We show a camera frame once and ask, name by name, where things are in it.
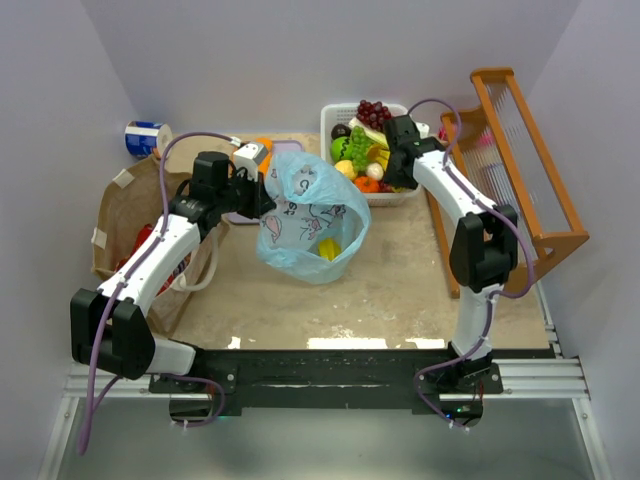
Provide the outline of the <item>yellow bell pepper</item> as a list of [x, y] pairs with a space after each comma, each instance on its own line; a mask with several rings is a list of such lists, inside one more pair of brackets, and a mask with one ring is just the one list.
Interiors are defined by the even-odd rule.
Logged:
[[372, 145], [367, 151], [367, 158], [370, 163], [378, 163], [383, 171], [387, 170], [390, 151], [379, 144]]

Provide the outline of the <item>white mushroom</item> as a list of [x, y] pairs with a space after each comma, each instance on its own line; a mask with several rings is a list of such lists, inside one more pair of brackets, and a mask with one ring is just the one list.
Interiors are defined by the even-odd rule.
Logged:
[[366, 176], [375, 181], [381, 181], [384, 177], [385, 170], [378, 162], [369, 163], [366, 167]]

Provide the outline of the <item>green grape bunch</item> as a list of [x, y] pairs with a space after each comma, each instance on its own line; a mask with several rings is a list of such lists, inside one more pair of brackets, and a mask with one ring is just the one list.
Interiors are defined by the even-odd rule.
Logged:
[[350, 144], [352, 147], [352, 164], [357, 173], [362, 173], [366, 170], [369, 164], [368, 150], [372, 146], [372, 140], [366, 135], [365, 130], [362, 127], [356, 126], [353, 128], [350, 135]]

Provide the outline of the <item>blue plastic bag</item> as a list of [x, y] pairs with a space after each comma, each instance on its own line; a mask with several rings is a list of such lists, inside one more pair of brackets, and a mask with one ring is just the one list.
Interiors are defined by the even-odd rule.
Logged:
[[[364, 195], [334, 166], [308, 152], [276, 154], [265, 188], [276, 208], [260, 218], [258, 259], [310, 284], [339, 279], [371, 226]], [[318, 254], [318, 243], [326, 238], [342, 249], [333, 262]]]

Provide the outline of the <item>small orange pumpkin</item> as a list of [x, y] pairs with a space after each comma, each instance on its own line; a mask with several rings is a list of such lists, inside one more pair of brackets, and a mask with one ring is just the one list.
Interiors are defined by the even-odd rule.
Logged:
[[354, 180], [355, 186], [363, 194], [375, 194], [380, 192], [380, 182], [367, 176], [360, 176]]

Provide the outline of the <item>brown paper grocery bag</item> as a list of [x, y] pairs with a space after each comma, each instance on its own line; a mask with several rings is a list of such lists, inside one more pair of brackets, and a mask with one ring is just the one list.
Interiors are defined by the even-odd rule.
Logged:
[[[162, 215], [159, 161], [150, 156], [122, 170], [104, 191], [92, 238], [92, 271], [109, 279], [143, 240], [142, 231], [154, 227]], [[190, 299], [191, 287], [206, 287], [212, 274], [211, 255], [230, 229], [222, 220], [169, 276], [147, 316], [155, 333], [170, 336]]]

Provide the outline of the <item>red snack packet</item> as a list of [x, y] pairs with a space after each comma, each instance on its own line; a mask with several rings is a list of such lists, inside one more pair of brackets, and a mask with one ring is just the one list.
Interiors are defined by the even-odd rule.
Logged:
[[[116, 263], [114, 270], [121, 270], [126, 263], [131, 259], [131, 257], [137, 252], [137, 250], [146, 242], [151, 233], [153, 232], [153, 227], [151, 224], [144, 225], [138, 232], [134, 245], [130, 251], [130, 253], [122, 258], [119, 262]], [[160, 290], [157, 292], [157, 296], [162, 294], [165, 290], [167, 290], [172, 283], [176, 280], [176, 278], [182, 274], [186, 268], [188, 267], [191, 261], [191, 254], [186, 255], [183, 260], [173, 269], [172, 273], [169, 275], [167, 280], [164, 282]]]

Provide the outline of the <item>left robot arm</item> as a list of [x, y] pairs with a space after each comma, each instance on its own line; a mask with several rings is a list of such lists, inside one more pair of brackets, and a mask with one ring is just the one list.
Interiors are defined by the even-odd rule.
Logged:
[[195, 347], [156, 337], [146, 316], [165, 281], [223, 215], [237, 212], [257, 219], [274, 209], [264, 186], [267, 157], [266, 147], [256, 142], [232, 155], [198, 154], [190, 180], [180, 184], [132, 258], [97, 290], [80, 289], [72, 297], [76, 362], [132, 380], [192, 370]]

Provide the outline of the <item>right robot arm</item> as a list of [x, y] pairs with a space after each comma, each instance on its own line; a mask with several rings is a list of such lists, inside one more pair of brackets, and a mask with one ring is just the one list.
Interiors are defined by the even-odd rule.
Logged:
[[488, 361], [495, 305], [517, 265], [517, 214], [474, 187], [437, 139], [421, 136], [409, 115], [387, 120], [384, 134], [390, 150], [384, 182], [424, 187], [455, 224], [449, 268], [460, 286], [460, 304], [451, 359], [420, 373]]

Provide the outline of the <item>orange sweet potato right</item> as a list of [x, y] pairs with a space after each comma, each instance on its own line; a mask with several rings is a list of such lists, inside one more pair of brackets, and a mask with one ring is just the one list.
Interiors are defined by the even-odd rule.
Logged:
[[258, 170], [264, 176], [267, 176], [273, 156], [274, 142], [266, 137], [256, 138], [254, 142], [259, 147], [259, 152], [257, 158], [255, 159], [255, 163], [258, 165]]

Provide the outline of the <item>lavender cutting board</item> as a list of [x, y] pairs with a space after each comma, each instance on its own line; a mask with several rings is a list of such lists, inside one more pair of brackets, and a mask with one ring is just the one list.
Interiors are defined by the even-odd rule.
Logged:
[[[257, 142], [267, 146], [271, 154], [304, 151], [303, 145], [297, 140], [270, 140], [268, 138], [259, 138]], [[229, 213], [227, 220], [233, 225], [255, 225], [259, 223], [258, 219], [249, 219], [238, 213]]]

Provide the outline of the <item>dark mangosteen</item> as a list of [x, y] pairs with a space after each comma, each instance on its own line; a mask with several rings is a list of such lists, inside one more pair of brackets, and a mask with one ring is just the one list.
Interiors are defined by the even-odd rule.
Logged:
[[351, 129], [348, 125], [339, 123], [331, 129], [330, 135], [332, 140], [340, 137], [349, 137], [351, 135]]

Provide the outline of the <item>white plastic basket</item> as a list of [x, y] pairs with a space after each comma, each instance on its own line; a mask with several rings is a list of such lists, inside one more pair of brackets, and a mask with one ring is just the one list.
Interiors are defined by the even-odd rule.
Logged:
[[[320, 113], [320, 156], [329, 164], [333, 164], [330, 154], [331, 130], [337, 124], [347, 124], [352, 120], [357, 111], [358, 103], [329, 104], [322, 108]], [[364, 193], [370, 207], [398, 207], [405, 201], [418, 196], [422, 192], [419, 187], [415, 190], [407, 190], [400, 193]]]

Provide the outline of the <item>toilet paper roll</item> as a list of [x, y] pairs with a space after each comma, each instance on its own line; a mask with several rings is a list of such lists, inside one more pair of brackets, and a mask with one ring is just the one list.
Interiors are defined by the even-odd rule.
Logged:
[[137, 159], [160, 159], [172, 139], [173, 132], [166, 123], [131, 121], [124, 130], [125, 147]]

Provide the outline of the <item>black base frame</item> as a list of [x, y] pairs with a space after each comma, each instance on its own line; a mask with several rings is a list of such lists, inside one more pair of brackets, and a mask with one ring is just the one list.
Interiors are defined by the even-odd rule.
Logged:
[[98, 350], [114, 380], [149, 376], [154, 394], [175, 394], [174, 423], [204, 426], [250, 408], [409, 410], [460, 426], [482, 415], [481, 397], [503, 390], [492, 356], [458, 360], [444, 350], [204, 350], [183, 375], [151, 364], [150, 349]]

